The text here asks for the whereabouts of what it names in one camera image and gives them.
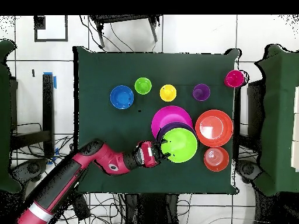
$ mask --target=orange plate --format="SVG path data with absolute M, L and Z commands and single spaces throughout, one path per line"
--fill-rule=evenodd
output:
M 225 169 L 230 160 L 227 151 L 222 147 L 210 148 L 204 154 L 204 164 L 213 172 Z
M 205 111 L 196 121 L 195 131 L 199 141 L 208 147 L 226 144 L 232 136 L 231 118 L 223 111 Z

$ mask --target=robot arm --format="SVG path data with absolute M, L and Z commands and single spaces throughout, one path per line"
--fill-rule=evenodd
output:
M 33 190 L 33 203 L 18 219 L 18 224 L 47 224 L 78 183 L 91 162 L 108 175 L 121 175 L 137 167 L 154 167 L 163 155 L 161 143 L 140 142 L 131 153 L 117 153 L 100 139 L 95 139 L 77 154 L 59 163 Z

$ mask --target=chair leg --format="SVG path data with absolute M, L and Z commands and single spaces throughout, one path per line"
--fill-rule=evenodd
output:
M 96 29 L 99 33 L 100 45 L 102 46 L 102 48 L 104 48 L 105 44 L 104 44 L 103 35 L 102 35 L 102 31 L 104 29 L 104 24 L 96 22 Z
M 154 18 L 151 18 L 151 17 L 148 18 L 148 21 L 150 23 L 149 25 L 151 26 L 152 35 L 154 37 L 154 40 L 155 40 L 155 42 L 157 42 L 158 39 L 157 39 L 157 35 L 156 35 L 156 30 L 155 30 L 155 28 L 157 26 L 157 22 Z

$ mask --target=floor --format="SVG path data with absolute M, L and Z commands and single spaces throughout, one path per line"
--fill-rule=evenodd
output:
M 74 133 L 72 46 L 102 51 L 96 44 L 100 41 L 93 28 L 94 22 L 89 23 L 87 16 L 82 16 L 82 22 L 87 27 L 81 23 L 79 16 L 68 16 L 68 42 L 34 42 L 32 16 L 0 16 L 0 39 L 13 40 L 17 45 L 16 51 L 9 54 L 7 65 L 11 74 L 19 81 L 19 124 L 42 123 L 41 75 L 43 72 L 52 72 L 57 77 L 57 88 L 54 89 L 57 140 L 55 147 L 63 146 L 60 149 L 61 155 L 69 152 Z M 290 51 L 299 49 L 299 24 L 296 17 L 287 15 L 165 15 L 160 18 L 160 25 L 156 28 L 156 44 L 147 19 L 113 23 L 112 28 L 118 38 L 134 51 L 223 54 L 229 48 L 240 48 L 242 56 L 239 69 L 247 71 L 250 81 L 262 78 L 254 62 L 262 59 L 266 45 L 278 43 Z M 105 50 L 130 51 L 113 34 L 112 28 L 109 24 L 104 26 Z M 46 16 L 46 29 L 39 30 L 37 37 L 64 39 L 64 16 Z M 243 87 L 241 132 L 244 134 L 247 132 L 248 123 L 247 105 L 246 87 Z M 23 125 L 18 127 L 18 132 L 36 131 L 38 127 L 37 124 Z M 34 152 L 38 153 L 40 149 L 37 148 Z M 30 156 L 27 153 L 25 148 L 14 153 L 12 165 L 16 166 L 28 159 Z M 47 172 L 53 167 L 54 164 L 48 164 Z M 253 189 L 251 185 L 244 184 L 238 175 L 235 177 L 235 185 L 239 188 L 239 193 L 233 196 L 181 195 L 178 203 L 180 224 L 252 224 L 255 215 Z M 28 192 L 34 186 L 35 184 L 31 183 Z M 93 214 L 89 219 L 79 222 L 70 208 L 65 212 L 65 218 L 62 217 L 57 224 L 106 224 L 105 220 L 109 223 L 111 221 L 112 224 L 121 224 L 120 213 L 116 206 L 111 205 L 119 205 L 120 201 L 116 195 L 87 194 L 86 200 Z

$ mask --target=dark green tablecloth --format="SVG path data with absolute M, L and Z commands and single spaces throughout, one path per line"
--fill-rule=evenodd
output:
M 9 90 L 9 68 L 6 58 L 15 49 L 15 44 L 10 40 L 0 40 L 0 190 L 18 193 L 22 186 L 14 180 L 8 172 L 11 165 L 11 96 Z
M 79 64 L 79 146 L 93 138 L 106 141 L 116 151 L 131 151 L 142 140 L 154 140 L 151 121 L 162 107 L 183 107 L 193 124 L 199 115 L 219 109 L 232 118 L 234 91 L 224 85 L 226 74 L 234 69 L 236 49 L 222 54 L 95 53 L 77 47 Z M 149 78 L 152 89 L 146 95 L 134 89 L 140 77 Z M 198 83 L 211 89 L 204 102 L 192 98 Z M 166 103 L 159 96 L 165 84 L 176 87 L 177 97 Z M 129 86 L 134 103 L 118 110 L 110 103 L 117 85 Z M 232 140 L 224 145 L 232 156 Z M 207 147 L 200 144 L 195 156 L 185 163 L 164 161 L 152 169 L 135 169 L 110 177 L 92 164 L 78 187 L 80 192 L 116 193 L 218 193 L 235 194 L 231 185 L 231 162 L 223 171 L 209 171 L 203 163 Z
M 299 53 L 283 51 L 277 45 L 266 48 L 256 63 L 263 73 L 266 94 L 262 127 L 260 165 L 265 171 L 255 184 L 264 194 L 299 192 L 299 173 L 291 167 L 295 87 L 299 86 Z

